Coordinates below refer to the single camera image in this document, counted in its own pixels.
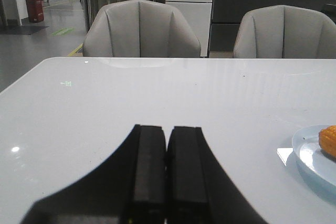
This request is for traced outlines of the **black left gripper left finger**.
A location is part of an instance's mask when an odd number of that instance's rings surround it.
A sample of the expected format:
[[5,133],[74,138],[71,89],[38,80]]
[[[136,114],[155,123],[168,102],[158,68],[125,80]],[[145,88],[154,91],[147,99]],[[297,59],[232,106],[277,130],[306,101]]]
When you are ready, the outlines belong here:
[[164,223],[165,153],[162,128],[136,124],[103,163],[35,202],[22,223]]

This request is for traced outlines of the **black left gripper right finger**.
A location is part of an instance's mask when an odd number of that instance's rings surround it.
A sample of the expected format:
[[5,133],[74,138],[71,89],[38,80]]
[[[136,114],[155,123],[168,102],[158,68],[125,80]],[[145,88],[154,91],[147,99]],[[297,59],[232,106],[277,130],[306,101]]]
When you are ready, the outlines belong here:
[[265,223],[221,167],[200,127],[173,129],[167,183],[168,223]]

